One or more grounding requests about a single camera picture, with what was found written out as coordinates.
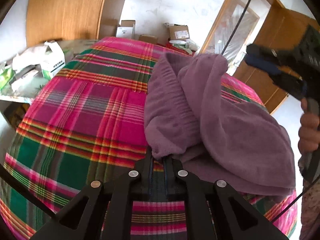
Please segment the person right hand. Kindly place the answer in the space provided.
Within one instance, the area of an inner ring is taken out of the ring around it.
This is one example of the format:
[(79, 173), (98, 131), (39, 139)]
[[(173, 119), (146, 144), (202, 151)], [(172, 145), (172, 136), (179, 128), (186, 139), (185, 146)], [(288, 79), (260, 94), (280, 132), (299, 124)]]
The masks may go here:
[(306, 99), (301, 100), (301, 108), (304, 113), (300, 118), (301, 127), (298, 131), (298, 149), (301, 154), (307, 154), (312, 153), (319, 147), (319, 116), (308, 111), (308, 103)]

